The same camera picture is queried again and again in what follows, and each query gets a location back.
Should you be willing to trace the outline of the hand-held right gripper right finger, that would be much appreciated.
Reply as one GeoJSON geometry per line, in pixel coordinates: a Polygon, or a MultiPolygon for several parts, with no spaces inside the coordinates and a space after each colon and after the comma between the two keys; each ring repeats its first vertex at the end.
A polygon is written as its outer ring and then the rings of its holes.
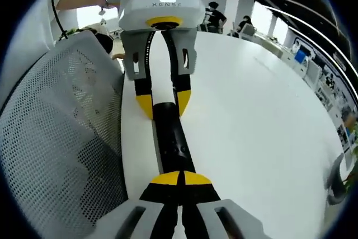
{"type": "Polygon", "coordinates": [[[234,201],[222,200],[208,178],[183,174],[182,224],[187,238],[269,238],[259,219],[234,201]]]}

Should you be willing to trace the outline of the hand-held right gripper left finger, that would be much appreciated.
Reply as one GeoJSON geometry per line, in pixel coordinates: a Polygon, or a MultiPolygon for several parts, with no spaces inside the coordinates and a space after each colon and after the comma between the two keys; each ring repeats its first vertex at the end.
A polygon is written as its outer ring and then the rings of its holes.
{"type": "Polygon", "coordinates": [[[181,171],[155,177],[139,199],[127,200],[96,223],[97,238],[172,238],[178,222],[181,171]]]}

